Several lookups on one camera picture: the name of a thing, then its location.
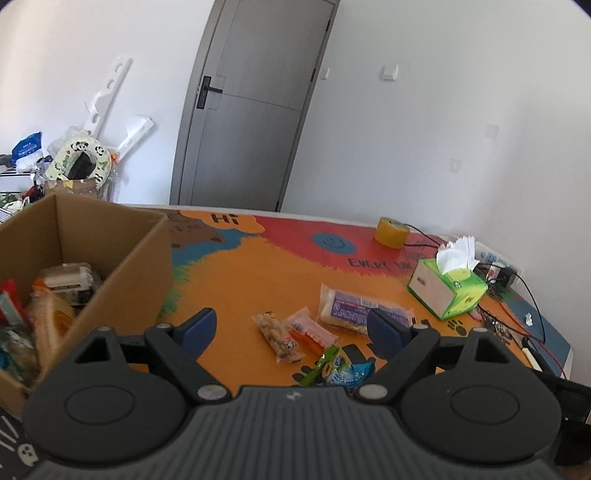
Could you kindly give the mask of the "round cracker clear pack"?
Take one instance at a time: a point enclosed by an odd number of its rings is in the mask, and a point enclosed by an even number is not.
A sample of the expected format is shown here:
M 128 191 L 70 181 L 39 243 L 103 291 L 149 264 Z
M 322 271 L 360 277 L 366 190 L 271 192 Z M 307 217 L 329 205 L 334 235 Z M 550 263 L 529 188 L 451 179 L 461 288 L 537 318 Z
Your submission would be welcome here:
M 40 367 L 45 369 L 61 348 L 64 338 L 76 320 L 76 312 L 52 292 L 38 291 L 32 295 L 28 314 L 33 325 Z

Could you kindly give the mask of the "pink cake snack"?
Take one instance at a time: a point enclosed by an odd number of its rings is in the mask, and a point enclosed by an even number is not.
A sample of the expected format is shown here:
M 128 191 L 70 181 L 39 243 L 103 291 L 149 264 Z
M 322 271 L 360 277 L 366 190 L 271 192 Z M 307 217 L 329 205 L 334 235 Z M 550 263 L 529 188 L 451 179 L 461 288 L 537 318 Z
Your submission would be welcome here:
M 50 292 L 73 307 L 86 305 L 102 285 L 87 263 L 64 263 L 42 270 L 33 281 L 33 291 Z

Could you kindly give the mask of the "white foam board tall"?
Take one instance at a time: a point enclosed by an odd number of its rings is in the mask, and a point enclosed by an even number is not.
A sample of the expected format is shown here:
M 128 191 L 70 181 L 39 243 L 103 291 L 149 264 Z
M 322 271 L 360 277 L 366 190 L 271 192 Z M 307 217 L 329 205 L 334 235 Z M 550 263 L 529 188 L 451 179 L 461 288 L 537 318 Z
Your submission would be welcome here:
M 87 106 L 88 116 L 82 129 L 91 137 L 97 138 L 101 133 L 114 98 L 131 64 L 132 58 L 130 56 L 120 55 L 116 57 L 108 68 L 106 79 Z

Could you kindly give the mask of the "yellow tape roll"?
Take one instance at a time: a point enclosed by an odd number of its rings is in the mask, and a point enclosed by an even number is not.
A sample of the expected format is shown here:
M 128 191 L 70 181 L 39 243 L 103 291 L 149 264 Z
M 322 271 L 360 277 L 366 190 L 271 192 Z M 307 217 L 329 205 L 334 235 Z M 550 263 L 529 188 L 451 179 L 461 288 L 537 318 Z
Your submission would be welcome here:
M 390 217 L 381 217 L 374 231 L 374 239 L 381 245 L 400 250 L 410 235 L 410 228 Z

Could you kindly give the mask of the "orange sausage snack packet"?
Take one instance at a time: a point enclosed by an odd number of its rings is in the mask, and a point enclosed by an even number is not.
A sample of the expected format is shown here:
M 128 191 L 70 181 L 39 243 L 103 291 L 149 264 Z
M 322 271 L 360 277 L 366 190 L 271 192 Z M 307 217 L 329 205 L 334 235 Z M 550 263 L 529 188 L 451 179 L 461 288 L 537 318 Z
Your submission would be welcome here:
M 283 320 L 283 326 L 298 344 L 304 345 L 315 355 L 321 356 L 329 347 L 339 344 L 339 336 L 332 334 L 311 318 L 308 307 L 301 308 Z

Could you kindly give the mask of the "brown cardboard box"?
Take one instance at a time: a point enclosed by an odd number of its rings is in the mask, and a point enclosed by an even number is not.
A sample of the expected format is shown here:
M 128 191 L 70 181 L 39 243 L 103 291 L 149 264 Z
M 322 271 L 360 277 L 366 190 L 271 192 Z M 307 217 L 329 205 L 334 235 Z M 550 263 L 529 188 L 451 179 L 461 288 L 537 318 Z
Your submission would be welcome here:
M 1 408 L 15 418 L 87 334 L 154 324 L 172 282 L 168 219 L 48 196 L 1 225 Z

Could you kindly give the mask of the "white marker pen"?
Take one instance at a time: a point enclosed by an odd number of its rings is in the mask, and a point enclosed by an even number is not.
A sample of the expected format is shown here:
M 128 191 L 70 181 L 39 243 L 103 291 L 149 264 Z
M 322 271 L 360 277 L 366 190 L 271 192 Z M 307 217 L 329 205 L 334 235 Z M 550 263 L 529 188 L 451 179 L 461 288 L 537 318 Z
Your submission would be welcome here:
M 536 350 L 533 342 L 528 336 L 521 339 L 522 351 L 528 359 L 532 368 L 536 371 L 545 372 L 547 364 L 541 354 Z

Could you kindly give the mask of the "grey door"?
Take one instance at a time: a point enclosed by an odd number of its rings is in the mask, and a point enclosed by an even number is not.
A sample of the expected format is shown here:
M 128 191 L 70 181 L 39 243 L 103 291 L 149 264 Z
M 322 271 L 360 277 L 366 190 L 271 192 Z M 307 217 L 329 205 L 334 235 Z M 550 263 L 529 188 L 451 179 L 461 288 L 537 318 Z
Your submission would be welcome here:
M 169 201 L 276 211 L 338 10 L 335 1 L 216 1 L 185 97 Z M 223 93 L 197 110 L 204 75 Z

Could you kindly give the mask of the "black power adapter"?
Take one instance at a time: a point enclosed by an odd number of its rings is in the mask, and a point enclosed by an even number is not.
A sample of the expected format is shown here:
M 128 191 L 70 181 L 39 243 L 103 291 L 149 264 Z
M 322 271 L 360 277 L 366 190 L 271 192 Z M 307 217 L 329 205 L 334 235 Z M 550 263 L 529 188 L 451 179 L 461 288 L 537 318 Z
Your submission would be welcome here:
M 503 264 L 486 264 L 488 270 L 485 274 L 485 281 L 489 284 L 500 285 L 503 288 L 510 287 L 517 278 L 518 271 L 512 266 Z

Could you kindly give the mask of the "white power strip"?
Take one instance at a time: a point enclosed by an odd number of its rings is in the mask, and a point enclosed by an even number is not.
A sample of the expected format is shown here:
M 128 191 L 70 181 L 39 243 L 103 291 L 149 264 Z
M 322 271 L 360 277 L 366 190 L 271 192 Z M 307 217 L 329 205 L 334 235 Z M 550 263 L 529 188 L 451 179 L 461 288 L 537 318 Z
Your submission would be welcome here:
M 480 243 L 476 244 L 476 259 L 479 261 L 477 268 L 481 271 L 488 271 L 493 265 L 496 265 L 502 268 L 509 268 L 519 275 L 524 273 L 524 270 L 518 267 L 508 256 Z

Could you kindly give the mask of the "key bunch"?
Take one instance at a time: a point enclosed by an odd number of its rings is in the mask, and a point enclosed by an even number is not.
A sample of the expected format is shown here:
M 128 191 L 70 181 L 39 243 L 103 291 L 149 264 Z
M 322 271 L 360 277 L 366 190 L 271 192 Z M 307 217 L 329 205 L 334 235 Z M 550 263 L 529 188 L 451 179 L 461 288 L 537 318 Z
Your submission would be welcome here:
M 509 345 L 514 341 L 512 331 L 496 316 L 480 306 L 477 307 L 476 312 L 480 316 L 485 328 L 500 338 L 505 344 Z

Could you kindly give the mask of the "white light switch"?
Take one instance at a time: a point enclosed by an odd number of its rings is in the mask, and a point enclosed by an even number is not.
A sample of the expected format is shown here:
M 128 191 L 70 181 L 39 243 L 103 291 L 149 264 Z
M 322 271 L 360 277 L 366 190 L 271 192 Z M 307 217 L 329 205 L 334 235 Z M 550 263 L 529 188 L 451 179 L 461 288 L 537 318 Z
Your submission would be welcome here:
M 400 74 L 399 64 L 386 64 L 381 71 L 381 80 L 385 82 L 396 82 Z

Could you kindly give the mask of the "red white striped packet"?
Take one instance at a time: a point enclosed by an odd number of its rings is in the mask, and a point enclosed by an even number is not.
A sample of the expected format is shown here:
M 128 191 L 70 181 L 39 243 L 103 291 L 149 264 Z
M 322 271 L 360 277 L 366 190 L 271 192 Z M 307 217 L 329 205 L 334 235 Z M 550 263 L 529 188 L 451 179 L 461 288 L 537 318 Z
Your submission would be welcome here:
M 2 326 L 13 327 L 24 327 L 28 324 L 27 314 L 13 279 L 6 280 L 0 287 L 0 322 Z

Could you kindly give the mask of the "blue plastic bag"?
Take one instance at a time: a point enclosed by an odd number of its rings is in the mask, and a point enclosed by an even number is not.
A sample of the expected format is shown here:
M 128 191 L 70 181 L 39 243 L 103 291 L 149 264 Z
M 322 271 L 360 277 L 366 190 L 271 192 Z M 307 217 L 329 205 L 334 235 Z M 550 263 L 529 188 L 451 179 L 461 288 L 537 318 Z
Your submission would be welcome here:
M 34 132 L 20 140 L 11 151 L 11 160 L 16 164 L 19 160 L 30 155 L 42 153 L 42 133 Z

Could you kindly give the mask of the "purple label cracker pack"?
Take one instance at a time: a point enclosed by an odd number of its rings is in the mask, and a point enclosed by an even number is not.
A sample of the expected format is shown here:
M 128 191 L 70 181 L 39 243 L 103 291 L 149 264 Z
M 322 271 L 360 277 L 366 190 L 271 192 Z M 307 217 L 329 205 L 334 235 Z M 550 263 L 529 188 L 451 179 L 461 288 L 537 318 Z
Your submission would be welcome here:
M 405 309 L 392 301 L 353 295 L 322 284 L 317 321 L 367 335 L 368 317 L 372 309 L 381 309 L 406 326 L 410 326 L 414 318 L 412 309 Z

